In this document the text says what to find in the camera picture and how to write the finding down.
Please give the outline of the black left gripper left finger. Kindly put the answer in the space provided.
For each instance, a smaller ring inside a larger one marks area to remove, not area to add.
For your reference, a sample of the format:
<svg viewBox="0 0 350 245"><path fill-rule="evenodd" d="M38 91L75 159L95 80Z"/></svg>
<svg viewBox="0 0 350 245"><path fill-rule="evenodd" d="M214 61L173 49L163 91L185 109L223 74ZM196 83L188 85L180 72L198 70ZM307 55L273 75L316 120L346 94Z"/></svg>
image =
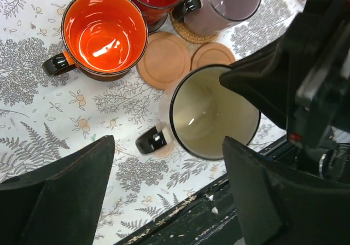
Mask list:
<svg viewBox="0 0 350 245"><path fill-rule="evenodd" d="M114 137L1 183L1 244L92 244Z"/></svg>

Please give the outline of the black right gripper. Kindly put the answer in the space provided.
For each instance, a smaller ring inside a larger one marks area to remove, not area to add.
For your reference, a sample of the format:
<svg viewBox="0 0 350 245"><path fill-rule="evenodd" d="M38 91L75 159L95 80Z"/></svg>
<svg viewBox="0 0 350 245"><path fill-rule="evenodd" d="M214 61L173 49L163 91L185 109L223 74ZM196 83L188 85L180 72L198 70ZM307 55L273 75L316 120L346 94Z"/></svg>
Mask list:
<svg viewBox="0 0 350 245"><path fill-rule="evenodd" d="M307 0L281 48L274 41L229 68L220 84L286 129L311 173L349 178L349 144L333 133L349 131L349 0Z"/></svg>

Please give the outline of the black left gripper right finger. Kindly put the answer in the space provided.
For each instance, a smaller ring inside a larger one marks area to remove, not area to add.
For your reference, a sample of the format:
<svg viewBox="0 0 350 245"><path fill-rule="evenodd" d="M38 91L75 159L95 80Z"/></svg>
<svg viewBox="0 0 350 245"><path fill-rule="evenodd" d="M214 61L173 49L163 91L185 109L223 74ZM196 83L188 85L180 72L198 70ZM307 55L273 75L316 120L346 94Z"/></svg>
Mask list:
<svg viewBox="0 0 350 245"><path fill-rule="evenodd" d="M225 137L246 244L349 244L349 185L300 172Z"/></svg>

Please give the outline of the light wooden coaster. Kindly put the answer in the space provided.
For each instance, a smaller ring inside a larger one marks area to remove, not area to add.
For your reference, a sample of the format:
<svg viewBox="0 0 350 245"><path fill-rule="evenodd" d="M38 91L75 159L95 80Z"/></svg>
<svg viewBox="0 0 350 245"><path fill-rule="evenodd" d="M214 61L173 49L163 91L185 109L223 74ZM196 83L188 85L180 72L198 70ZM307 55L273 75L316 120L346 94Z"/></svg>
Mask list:
<svg viewBox="0 0 350 245"><path fill-rule="evenodd" d="M190 72L191 55L186 43L169 32L149 36L137 70L148 85L165 90Z"/></svg>
<svg viewBox="0 0 350 245"><path fill-rule="evenodd" d="M230 65L236 61L231 50L220 43L207 43L200 46L191 59L191 69L195 70L202 66L221 64Z"/></svg>

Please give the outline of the cream white cup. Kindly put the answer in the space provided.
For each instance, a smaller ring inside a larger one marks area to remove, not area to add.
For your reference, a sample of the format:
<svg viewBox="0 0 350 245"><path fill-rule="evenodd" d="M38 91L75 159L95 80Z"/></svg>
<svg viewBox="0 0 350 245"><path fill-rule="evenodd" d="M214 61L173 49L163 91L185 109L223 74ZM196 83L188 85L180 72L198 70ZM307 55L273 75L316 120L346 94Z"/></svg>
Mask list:
<svg viewBox="0 0 350 245"><path fill-rule="evenodd" d="M221 160L226 136L248 145L261 113L220 84L229 70L226 65L203 66L167 88L159 101L159 122L136 139L139 152L147 155L177 144L197 158Z"/></svg>

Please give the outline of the lilac purple cup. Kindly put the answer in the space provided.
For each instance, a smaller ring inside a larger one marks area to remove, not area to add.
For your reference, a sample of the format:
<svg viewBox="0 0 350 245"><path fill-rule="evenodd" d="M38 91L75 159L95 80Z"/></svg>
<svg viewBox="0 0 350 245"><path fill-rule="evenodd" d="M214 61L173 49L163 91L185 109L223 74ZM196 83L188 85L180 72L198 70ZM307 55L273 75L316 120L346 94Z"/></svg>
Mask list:
<svg viewBox="0 0 350 245"><path fill-rule="evenodd" d="M251 18L261 0L184 0L173 18L200 36L211 36Z"/></svg>

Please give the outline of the woven rattan coaster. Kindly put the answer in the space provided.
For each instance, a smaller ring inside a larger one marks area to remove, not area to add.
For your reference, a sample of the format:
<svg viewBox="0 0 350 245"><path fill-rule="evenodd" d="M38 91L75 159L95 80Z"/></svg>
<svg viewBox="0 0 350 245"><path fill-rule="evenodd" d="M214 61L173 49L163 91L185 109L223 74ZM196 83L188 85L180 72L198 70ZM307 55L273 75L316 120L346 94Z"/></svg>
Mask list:
<svg viewBox="0 0 350 245"><path fill-rule="evenodd" d="M218 34L201 36L188 29L185 23L175 20L172 13L169 13L170 21L175 31L187 42L194 44L206 44L217 39Z"/></svg>

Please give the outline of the orange cup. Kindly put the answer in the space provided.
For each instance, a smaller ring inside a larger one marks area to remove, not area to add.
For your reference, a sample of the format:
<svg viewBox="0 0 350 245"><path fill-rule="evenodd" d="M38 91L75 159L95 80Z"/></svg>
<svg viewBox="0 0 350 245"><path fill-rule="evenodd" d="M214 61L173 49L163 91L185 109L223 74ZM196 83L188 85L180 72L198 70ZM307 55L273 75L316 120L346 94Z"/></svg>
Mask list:
<svg viewBox="0 0 350 245"><path fill-rule="evenodd" d="M79 68L92 79L115 81L144 55L148 27L131 0L72 0L61 36L65 50L42 64L48 76Z"/></svg>

